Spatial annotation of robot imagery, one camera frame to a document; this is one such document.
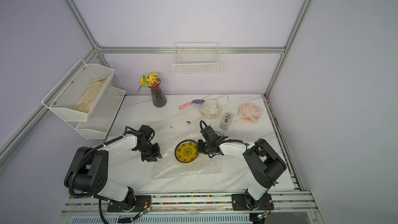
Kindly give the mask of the grey tape dispenser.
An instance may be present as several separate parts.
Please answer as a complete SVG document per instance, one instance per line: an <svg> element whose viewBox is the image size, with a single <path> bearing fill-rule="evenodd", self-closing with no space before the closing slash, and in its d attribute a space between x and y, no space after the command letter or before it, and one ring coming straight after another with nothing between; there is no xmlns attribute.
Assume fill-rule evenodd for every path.
<svg viewBox="0 0 398 224"><path fill-rule="evenodd" d="M232 119L233 119L233 114L232 113L229 113L229 112L225 113L223 118L222 118L222 121L221 121L221 124L220 124L220 128L222 130L228 130L228 128L230 127L230 125L232 123Z"/></svg>

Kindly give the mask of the yellow flower bouquet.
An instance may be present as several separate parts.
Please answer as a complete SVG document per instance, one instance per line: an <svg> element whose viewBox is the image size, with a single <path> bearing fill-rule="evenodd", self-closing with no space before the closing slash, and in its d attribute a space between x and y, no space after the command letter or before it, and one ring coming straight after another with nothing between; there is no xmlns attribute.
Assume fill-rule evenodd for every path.
<svg viewBox="0 0 398 224"><path fill-rule="evenodd" d="M160 83L161 80L159 79L159 75L157 74L157 72L150 73L149 75L145 74L140 80L140 86L136 94L138 94L144 88L155 88L159 86Z"/></svg>

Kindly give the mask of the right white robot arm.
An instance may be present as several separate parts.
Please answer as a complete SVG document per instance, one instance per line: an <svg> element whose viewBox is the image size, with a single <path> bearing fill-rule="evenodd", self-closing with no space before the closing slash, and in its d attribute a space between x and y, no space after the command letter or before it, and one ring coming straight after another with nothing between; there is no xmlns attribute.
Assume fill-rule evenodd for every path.
<svg viewBox="0 0 398 224"><path fill-rule="evenodd" d="M264 139L258 139L253 144L241 140L232 140L205 123L200 121L202 140L198 140L197 151L215 156L233 156L243 159L251 171L254 181L245 191L247 203L257 204L263 200L268 190L278 184L277 180L287 169L281 156Z"/></svg>

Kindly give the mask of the white mesh upper shelf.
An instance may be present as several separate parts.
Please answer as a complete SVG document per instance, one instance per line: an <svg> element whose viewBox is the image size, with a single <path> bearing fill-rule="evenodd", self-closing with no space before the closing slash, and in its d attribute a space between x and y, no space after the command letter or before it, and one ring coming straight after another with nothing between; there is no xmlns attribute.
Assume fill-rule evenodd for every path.
<svg viewBox="0 0 398 224"><path fill-rule="evenodd" d="M109 76L88 114L72 110L83 95L89 83L99 77ZM114 77L114 70L99 64L78 61L62 80L42 100L42 105L55 113L63 121L87 121L99 99Z"/></svg>

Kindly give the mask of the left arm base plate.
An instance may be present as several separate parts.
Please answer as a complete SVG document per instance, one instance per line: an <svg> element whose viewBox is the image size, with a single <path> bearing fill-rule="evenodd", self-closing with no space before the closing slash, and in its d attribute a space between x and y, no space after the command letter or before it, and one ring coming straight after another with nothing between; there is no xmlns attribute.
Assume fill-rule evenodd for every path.
<svg viewBox="0 0 398 224"><path fill-rule="evenodd" d="M108 213L139 213L142 212L145 206L151 204L151 195L135 195L127 197L123 202L110 200L107 212Z"/></svg>

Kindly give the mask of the white mesh shelf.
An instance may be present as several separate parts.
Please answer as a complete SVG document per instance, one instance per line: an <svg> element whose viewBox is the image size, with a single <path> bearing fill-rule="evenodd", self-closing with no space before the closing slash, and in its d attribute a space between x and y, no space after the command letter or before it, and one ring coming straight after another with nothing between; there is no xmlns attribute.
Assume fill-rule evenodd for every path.
<svg viewBox="0 0 398 224"><path fill-rule="evenodd" d="M72 110L83 95L89 83L99 77L109 76L88 114ZM87 121L99 99L114 77L114 70L99 64L78 61L62 80L42 100L42 105L55 113L63 121Z"/></svg>
<svg viewBox="0 0 398 224"><path fill-rule="evenodd" d="M99 99L88 120L77 124L76 132L87 140L106 139L124 97L124 90L109 86Z"/></svg>

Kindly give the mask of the dark yellow patterned plate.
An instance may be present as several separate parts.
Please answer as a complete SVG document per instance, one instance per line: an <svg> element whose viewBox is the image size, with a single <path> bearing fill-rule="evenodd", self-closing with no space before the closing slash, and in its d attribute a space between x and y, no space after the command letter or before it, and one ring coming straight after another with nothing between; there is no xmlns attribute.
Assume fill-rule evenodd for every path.
<svg viewBox="0 0 398 224"><path fill-rule="evenodd" d="M199 155L197 150L198 143L194 140L181 141L175 148L174 156L180 163L191 163Z"/></svg>

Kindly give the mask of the beige folded cloth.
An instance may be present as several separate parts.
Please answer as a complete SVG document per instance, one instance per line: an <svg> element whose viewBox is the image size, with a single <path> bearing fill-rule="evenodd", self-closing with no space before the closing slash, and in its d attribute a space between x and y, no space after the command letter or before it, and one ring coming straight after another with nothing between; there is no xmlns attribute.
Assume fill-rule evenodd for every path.
<svg viewBox="0 0 398 224"><path fill-rule="evenodd" d="M77 100L72 110L88 114L108 79L109 76L99 77L89 83L85 92Z"/></svg>

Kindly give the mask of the dark glass vase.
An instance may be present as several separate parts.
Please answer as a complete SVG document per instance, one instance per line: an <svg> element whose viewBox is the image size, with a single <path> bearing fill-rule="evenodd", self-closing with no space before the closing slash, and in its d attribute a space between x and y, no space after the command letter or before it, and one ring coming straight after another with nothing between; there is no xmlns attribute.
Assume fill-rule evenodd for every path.
<svg viewBox="0 0 398 224"><path fill-rule="evenodd" d="M155 107L164 107L167 104L167 99L162 92L160 85L149 87L152 96L152 102Z"/></svg>

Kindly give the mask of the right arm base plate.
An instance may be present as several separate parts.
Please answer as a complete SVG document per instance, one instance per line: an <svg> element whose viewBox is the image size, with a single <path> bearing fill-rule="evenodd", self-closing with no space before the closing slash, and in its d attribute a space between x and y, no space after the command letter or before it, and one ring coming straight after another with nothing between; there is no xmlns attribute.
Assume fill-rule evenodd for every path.
<svg viewBox="0 0 398 224"><path fill-rule="evenodd" d="M255 200L250 194L233 194L232 207L234 211L272 211L274 204L269 193L265 193L259 200Z"/></svg>

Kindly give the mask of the aluminium mounting rail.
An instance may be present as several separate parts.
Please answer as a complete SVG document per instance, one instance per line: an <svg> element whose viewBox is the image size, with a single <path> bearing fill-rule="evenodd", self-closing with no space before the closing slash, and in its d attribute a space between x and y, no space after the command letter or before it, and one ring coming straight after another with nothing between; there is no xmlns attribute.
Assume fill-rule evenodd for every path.
<svg viewBox="0 0 398 224"><path fill-rule="evenodd" d="M153 194L150 200L151 214L215 214L230 213L233 208L248 213L244 198L232 199L232 192L202 194ZM309 191L270 192L266 210L272 212L319 212ZM64 216L98 214L98 199L68 199L61 211Z"/></svg>

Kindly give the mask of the pink purple scoop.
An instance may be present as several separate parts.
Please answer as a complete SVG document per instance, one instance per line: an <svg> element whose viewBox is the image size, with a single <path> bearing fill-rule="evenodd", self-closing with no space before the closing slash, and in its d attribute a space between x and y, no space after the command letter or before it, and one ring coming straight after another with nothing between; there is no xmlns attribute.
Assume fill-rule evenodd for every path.
<svg viewBox="0 0 398 224"><path fill-rule="evenodd" d="M179 106L179 109L180 109L180 110L183 110L183 109L185 109L185 108L187 108L187 107L189 107L189 106L191 106L191 105L193 105L193 104L201 105L201 104L203 104L204 102L205 102L205 100L202 100L202 99L195 99L195 100L193 100L193 101L191 101L191 102L188 102L188 103L186 103L186 104L184 104L184 105Z"/></svg>

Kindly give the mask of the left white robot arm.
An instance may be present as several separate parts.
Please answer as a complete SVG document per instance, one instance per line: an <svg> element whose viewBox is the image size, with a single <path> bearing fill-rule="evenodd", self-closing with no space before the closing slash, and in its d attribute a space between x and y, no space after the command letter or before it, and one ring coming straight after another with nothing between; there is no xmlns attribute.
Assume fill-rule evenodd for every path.
<svg viewBox="0 0 398 224"><path fill-rule="evenodd" d="M142 162L156 162L162 156L159 144L152 142L154 137L155 131L148 125L142 125L139 130L126 126L119 137L95 147L79 148L64 180L69 196L133 204L134 190L108 176L109 163L126 151L139 152Z"/></svg>

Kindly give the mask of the white mesh lower shelf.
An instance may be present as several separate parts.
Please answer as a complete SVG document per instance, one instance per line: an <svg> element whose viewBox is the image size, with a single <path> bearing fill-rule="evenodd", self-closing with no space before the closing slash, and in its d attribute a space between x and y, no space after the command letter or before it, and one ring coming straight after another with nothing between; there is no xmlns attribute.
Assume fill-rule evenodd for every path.
<svg viewBox="0 0 398 224"><path fill-rule="evenodd" d="M99 99L88 120L77 124L76 132L87 140L106 139L124 97L124 90L109 86Z"/></svg>

